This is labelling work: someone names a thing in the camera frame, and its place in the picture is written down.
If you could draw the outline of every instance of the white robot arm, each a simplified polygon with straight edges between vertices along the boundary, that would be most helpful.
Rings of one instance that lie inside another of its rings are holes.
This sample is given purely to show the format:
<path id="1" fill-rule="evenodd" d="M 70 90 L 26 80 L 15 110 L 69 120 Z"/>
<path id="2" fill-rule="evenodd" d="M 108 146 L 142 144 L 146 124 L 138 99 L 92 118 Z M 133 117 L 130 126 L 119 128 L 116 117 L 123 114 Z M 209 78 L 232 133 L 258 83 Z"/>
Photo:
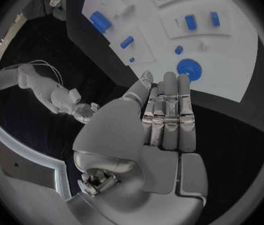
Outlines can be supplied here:
<path id="1" fill-rule="evenodd" d="M 68 90 L 53 79 L 39 75 L 32 64 L 0 70 L 0 90 L 15 85 L 32 89 L 36 98 L 53 113 L 73 115 L 84 124 L 99 109 L 95 103 L 79 103 L 81 95 L 77 89 Z"/>

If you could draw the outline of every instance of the blue button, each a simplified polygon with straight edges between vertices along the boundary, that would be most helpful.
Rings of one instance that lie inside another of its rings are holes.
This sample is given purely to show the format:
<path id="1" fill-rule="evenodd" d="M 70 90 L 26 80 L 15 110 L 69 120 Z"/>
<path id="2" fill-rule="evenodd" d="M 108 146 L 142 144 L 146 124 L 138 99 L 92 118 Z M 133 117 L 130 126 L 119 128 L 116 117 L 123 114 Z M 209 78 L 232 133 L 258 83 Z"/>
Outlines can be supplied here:
<path id="1" fill-rule="evenodd" d="M 219 17 L 218 17 L 217 12 L 212 11 L 211 12 L 211 18 L 212 18 L 213 25 L 216 26 L 216 27 L 219 27 L 220 26 L 220 21 L 219 21 Z"/>
<path id="2" fill-rule="evenodd" d="M 193 14 L 185 16 L 185 20 L 189 30 L 197 29 L 196 19 Z"/>
<path id="3" fill-rule="evenodd" d="M 174 52 L 175 52 L 176 54 L 181 54 L 183 50 L 184 50 L 184 49 L 183 49 L 182 46 L 177 46 L 176 49 L 174 50 Z"/>
<path id="4" fill-rule="evenodd" d="M 96 27 L 101 34 L 104 34 L 106 30 L 112 26 L 112 23 L 109 22 L 109 20 L 99 11 L 95 11 L 90 16 L 90 20 L 93 22 L 93 26 Z"/>
<path id="5" fill-rule="evenodd" d="M 177 66 L 178 74 L 188 74 L 190 81 L 198 80 L 202 76 L 202 67 L 192 59 L 183 59 Z"/>
<path id="6" fill-rule="evenodd" d="M 122 49 L 125 49 L 127 46 L 129 46 L 134 41 L 134 38 L 129 36 L 125 41 L 123 41 L 120 46 Z"/>

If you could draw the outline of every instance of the robotic hand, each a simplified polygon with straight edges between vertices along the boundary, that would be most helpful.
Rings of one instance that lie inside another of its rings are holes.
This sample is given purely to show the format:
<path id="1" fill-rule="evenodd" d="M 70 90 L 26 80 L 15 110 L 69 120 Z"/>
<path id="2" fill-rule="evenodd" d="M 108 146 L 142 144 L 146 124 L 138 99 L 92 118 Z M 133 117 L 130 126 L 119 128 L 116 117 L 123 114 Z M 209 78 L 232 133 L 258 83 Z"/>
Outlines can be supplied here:
<path id="1" fill-rule="evenodd" d="M 146 71 L 78 134 L 79 196 L 113 224 L 191 225 L 206 204 L 208 180 L 193 153 L 190 81 L 168 72 L 158 87 L 152 82 Z"/>
<path id="2" fill-rule="evenodd" d="M 36 98 L 51 112 L 73 115 L 84 124 L 99 109 L 95 103 L 79 103 L 81 95 L 77 89 L 68 90 L 53 79 L 39 75 L 32 64 L 0 70 L 0 90 L 16 84 L 21 89 L 32 89 Z"/>

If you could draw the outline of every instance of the blue object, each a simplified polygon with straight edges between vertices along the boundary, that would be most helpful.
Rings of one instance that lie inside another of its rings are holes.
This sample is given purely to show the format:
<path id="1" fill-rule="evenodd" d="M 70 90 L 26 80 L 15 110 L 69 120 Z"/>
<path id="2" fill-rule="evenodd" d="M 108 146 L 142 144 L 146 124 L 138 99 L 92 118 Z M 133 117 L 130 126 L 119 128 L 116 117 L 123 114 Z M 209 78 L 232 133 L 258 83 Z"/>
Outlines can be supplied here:
<path id="1" fill-rule="evenodd" d="M 216 27 L 219 27 L 220 26 L 220 21 L 219 21 L 219 17 L 218 17 L 217 12 L 212 11 L 211 12 L 211 18 L 212 18 L 213 25 L 216 26 Z"/>
<path id="2" fill-rule="evenodd" d="M 189 30 L 197 29 L 196 19 L 193 14 L 185 16 L 185 20 Z"/>
<path id="3" fill-rule="evenodd" d="M 91 16 L 90 20 L 93 22 L 93 26 L 102 34 L 112 26 L 112 23 L 109 22 L 107 18 L 104 17 L 99 11 L 95 11 Z"/>
<path id="4" fill-rule="evenodd" d="M 122 49 L 125 49 L 127 46 L 129 46 L 134 41 L 134 38 L 129 36 L 125 41 L 123 41 L 120 46 Z"/>
<path id="5" fill-rule="evenodd" d="M 182 46 L 177 46 L 177 48 L 174 50 L 174 52 L 175 52 L 176 54 L 181 54 L 183 50 L 184 50 L 184 49 L 183 49 Z"/>
<path id="6" fill-rule="evenodd" d="M 192 59 L 183 59 L 177 66 L 178 74 L 188 74 L 190 81 L 198 80 L 202 76 L 202 67 Z"/>

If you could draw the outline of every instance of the blue disc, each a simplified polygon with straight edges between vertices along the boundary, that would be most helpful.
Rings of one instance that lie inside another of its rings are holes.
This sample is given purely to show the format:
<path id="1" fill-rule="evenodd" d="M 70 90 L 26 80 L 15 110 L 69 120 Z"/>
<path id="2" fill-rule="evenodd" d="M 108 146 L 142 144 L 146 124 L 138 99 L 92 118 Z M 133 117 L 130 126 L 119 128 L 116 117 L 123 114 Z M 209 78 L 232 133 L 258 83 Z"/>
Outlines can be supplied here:
<path id="1" fill-rule="evenodd" d="M 191 81 L 198 80 L 202 76 L 202 67 L 192 59 L 183 59 L 177 66 L 178 74 L 188 74 Z"/>

